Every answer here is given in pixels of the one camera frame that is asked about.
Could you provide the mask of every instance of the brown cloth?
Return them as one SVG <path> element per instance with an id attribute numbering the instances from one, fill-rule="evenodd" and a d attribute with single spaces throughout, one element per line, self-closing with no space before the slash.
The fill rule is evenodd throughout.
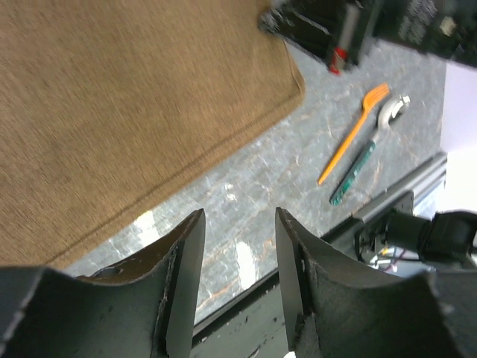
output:
<path id="1" fill-rule="evenodd" d="M 67 266 L 299 105 L 262 10 L 0 0 L 0 264 Z"/>

